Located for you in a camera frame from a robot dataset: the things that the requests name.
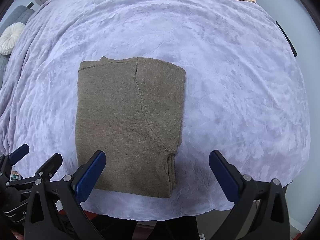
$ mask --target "white decorative pillow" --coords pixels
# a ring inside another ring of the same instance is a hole
[[[0,37],[0,54],[11,54],[24,27],[23,23],[14,23],[4,30]]]

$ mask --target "blue gripper pad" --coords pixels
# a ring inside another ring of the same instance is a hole
[[[96,151],[81,170],[79,182],[75,185],[75,199],[80,204],[88,199],[94,185],[106,166],[106,155]]]
[[[10,164],[16,165],[18,161],[20,161],[24,156],[29,153],[29,145],[23,144],[18,149],[16,149],[13,153],[9,155]]]
[[[209,165],[227,199],[236,204],[240,199],[238,184],[214,151],[209,155]]]

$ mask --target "metal screw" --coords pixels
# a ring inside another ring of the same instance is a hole
[[[280,184],[279,179],[273,179],[272,182],[273,182],[274,184],[276,184],[276,185],[279,185],[279,184]]]
[[[42,182],[42,179],[36,179],[35,184],[39,185]]]
[[[250,175],[248,175],[248,174],[244,174],[244,175],[243,175],[243,178],[244,178],[244,180],[246,180],[246,181],[252,180],[252,177],[251,177]]]
[[[69,181],[71,179],[72,179],[71,175],[66,175],[66,176],[63,177],[64,181]]]

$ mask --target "dark floor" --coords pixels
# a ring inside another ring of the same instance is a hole
[[[256,203],[253,203],[249,216],[246,222],[244,223],[244,226],[241,229],[237,239],[246,235],[253,221],[253,218],[256,214],[256,211],[257,211]],[[217,229],[221,226],[221,224],[226,219],[229,213],[230,213],[230,210],[226,210],[226,211],[212,210],[205,214],[198,215],[196,219],[198,223],[199,234],[200,235],[204,234],[205,240],[209,240],[213,236],[213,234],[217,231]],[[293,226],[290,226],[291,239],[295,238],[298,233],[300,232],[297,229],[295,229]]]

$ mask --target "bed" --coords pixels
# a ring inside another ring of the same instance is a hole
[[[26,6],[23,6],[23,5],[17,6],[13,10],[13,12],[8,16],[8,18],[3,22],[3,24],[0,26],[0,36],[8,26],[14,23],[21,22],[23,24],[26,24],[30,16],[34,12],[35,11],[33,9],[27,8]],[[5,69],[7,68],[9,58],[10,58],[10,55],[0,54],[0,88],[2,86],[3,75],[5,72]]]
[[[115,218],[167,220],[226,210],[208,156],[288,184],[303,169],[310,123],[303,77],[275,21],[238,0],[49,0],[16,44],[0,90],[0,151],[23,143],[29,177],[55,152],[61,179],[78,168],[77,77],[84,60],[150,57],[186,71],[182,143],[170,198],[94,189],[82,207]]]

